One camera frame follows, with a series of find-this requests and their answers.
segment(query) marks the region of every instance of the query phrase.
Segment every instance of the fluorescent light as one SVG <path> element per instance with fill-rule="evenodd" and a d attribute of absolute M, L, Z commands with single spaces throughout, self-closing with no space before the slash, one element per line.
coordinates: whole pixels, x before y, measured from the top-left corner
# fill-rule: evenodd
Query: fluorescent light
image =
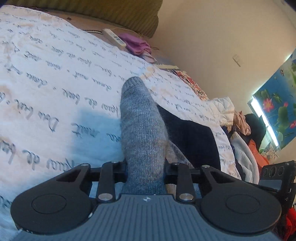
<path fill-rule="evenodd" d="M 261 106 L 259 105 L 258 101 L 256 99 L 253 99 L 251 101 L 251 106 L 253 107 L 254 111 L 256 112 L 256 114 L 260 117 L 262 116 L 262 119 L 264 121 L 264 124 L 266 126 L 266 130 L 269 132 L 274 144 L 276 146 L 279 146 L 278 140 L 276 138 L 276 135 L 274 133 L 274 130 L 272 129 L 272 127 L 270 126 L 268 119 L 266 118 Z"/>

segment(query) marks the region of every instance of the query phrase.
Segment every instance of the corduroy cushion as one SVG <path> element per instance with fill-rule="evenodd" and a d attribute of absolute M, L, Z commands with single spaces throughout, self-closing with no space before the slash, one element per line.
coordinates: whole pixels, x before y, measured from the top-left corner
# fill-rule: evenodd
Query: corduroy cushion
<path fill-rule="evenodd" d="M 8 0 L 6 4 L 74 12 L 119 24 L 152 37 L 162 0 Z"/>

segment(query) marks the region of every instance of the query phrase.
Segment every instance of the bed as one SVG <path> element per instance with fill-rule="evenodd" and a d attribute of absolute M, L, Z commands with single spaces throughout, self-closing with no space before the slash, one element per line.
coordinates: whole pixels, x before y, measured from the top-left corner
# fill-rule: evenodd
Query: bed
<path fill-rule="evenodd" d="M 221 111 L 179 77 L 47 13 L 6 5 L 0 19 L 1 241 L 17 231 L 18 194 L 81 163 L 124 159 L 120 95 L 132 76 L 161 107 L 210 127 L 221 170 L 239 178 Z"/>

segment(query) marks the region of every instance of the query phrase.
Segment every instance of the beige wall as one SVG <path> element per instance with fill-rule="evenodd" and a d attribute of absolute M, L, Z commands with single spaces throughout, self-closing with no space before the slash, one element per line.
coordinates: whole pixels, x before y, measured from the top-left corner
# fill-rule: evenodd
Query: beige wall
<path fill-rule="evenodd" d="M 153 46 L 209 98 L 229 96 L 244 113 L 251 111 L 252 94 L 296 47 L 296 29 L 272 0 L 164 0 L 159 20 Z M 280 155 L 296 160 L 296 139 Z"/>

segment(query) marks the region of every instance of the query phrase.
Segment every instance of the black electronic device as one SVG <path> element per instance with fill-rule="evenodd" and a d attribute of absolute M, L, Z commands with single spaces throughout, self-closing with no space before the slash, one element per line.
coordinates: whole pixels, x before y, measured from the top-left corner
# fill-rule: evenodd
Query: black electronic device
<path fill-rule="evenodd" d="M 287 214 L 293 204 L 296 193 L 295 177 L 295 161 L 267 165 L 262 168 L 259 185 L 278 190 L 276 198 L 281 203 L 282 214 Z"/>
<path fill-rule="evenodd" d="M 189 169 L 166 161 L 164 184 L 177 185 L 176 198 L 122 194 L 116 200 L 114 184 L 126 182 L 126 167 L 125 161 L 93 169 L 81 164 L 21 193 L 11 205 L 21 230 L 13 241 L 280 240 L 272 232 L 281 216 L 277 190 L 208 165 Z M 99 182 L 95 199 L 89 198 L 93 181 Z"/>

